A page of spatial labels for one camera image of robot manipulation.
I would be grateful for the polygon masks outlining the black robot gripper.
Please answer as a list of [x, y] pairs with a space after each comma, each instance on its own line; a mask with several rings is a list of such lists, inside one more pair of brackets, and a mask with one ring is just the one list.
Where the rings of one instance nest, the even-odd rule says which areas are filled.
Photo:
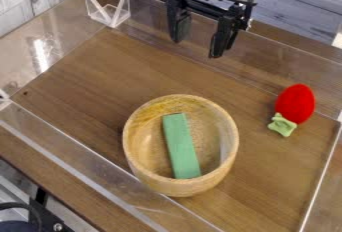
[[217, 20], [216, 32], [211, 38], [209, 58], [219, 58], [233, 44], [239, 28], [247, 30], [251, 22], [255, 0], [167, 0], [168, 33], [172, 41], [179, 43], [188, 35], [191, 14], [188, 7], [212, 18], [227, 14]]

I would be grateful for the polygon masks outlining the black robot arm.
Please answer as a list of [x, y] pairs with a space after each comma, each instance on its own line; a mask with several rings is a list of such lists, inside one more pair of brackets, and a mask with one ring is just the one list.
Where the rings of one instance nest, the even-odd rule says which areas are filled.
[[217, 21], [211, 37], [209, 58], [219, 58], [229, 50], [240, 30], [251, 27], [255, 0], [165, 0], [169, 38], [180, 43], [189, 33], [191, 13]]

